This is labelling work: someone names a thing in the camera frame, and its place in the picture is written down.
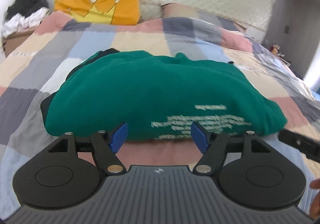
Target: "pile of clothes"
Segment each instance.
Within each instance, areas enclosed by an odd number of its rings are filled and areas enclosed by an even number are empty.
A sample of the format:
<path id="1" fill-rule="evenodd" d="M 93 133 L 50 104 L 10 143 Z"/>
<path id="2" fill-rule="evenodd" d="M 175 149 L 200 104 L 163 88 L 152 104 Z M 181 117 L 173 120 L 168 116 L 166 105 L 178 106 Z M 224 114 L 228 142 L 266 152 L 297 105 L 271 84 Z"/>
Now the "pile of clothes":
<path id="1" fill-rule="evenodd" d="M 49 12 L 47 0 L 15 0 L 8 7 L 1 34 L 6 38 L 12 33 L 36 27 Z"/>

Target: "orange pillow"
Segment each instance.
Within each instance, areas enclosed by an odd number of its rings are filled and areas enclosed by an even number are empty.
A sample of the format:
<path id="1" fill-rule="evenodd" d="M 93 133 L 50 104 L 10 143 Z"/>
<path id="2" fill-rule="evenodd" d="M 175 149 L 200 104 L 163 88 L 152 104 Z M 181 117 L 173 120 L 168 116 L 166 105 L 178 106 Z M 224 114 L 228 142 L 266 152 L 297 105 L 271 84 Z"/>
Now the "orange pillow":
<path id="1" fill-rule="evenodd" d="M 78 22 L 136 25 L 140 18 L 139 0 L 55 0 L 54 10 Z"/>

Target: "wooden bedside table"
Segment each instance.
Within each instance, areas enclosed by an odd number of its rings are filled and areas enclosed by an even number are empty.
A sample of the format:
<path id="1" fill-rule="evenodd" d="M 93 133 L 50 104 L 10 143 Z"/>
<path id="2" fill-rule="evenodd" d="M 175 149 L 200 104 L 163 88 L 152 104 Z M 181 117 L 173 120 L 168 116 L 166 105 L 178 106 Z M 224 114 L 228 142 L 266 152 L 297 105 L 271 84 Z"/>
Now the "wooden bedside table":
<path id="1" fill-rule="evenodd" d="M 7 38 L 3 39 L 3 50 L 5 56 L 8 56 L 12 51 L 20 46 L 35 30 L 36 27 L 29 28 L 23 32 L 13 33 Z"/>

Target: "gray ribbed panel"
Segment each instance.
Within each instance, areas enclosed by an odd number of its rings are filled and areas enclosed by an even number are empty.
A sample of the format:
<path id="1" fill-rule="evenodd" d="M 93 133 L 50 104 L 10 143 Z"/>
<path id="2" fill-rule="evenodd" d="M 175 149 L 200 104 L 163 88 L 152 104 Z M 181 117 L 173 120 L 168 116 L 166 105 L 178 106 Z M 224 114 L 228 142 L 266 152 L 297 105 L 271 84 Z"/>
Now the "gray ribbed panel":
<path id="1" fill-rule="evenodd" d="M 225 198 L 209 177 L 186 166 L 132 166 L 106 179 L 78 206 L 41 211 L 23 206 L 8 224 L 311 224 L 296 207 L 277 212 L 246 209 Z"/>

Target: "metal screw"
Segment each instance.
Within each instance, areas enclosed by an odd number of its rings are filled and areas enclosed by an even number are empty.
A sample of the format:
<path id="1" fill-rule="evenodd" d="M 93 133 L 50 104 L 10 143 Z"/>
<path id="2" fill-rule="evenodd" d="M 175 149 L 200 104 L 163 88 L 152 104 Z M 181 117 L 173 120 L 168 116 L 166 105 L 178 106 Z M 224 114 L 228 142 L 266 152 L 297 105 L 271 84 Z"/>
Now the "metal screw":
<path id="1" fill-rule="evenodd" d="M 123 167 L 118 164 L 113 164 L 113 165 L 108 166 L 107 170 L 108 170 L 108 172 L 111 172 L 111 173 L 120 173 L 120 172 L 122 172 Z"/>
<path id="2" fill-rule="evenodd" d="M 196 167 L 196 171 L 200 173 L 208 173 L 211 171 L 211 167 L 206 164 L 201 164 Z"/>

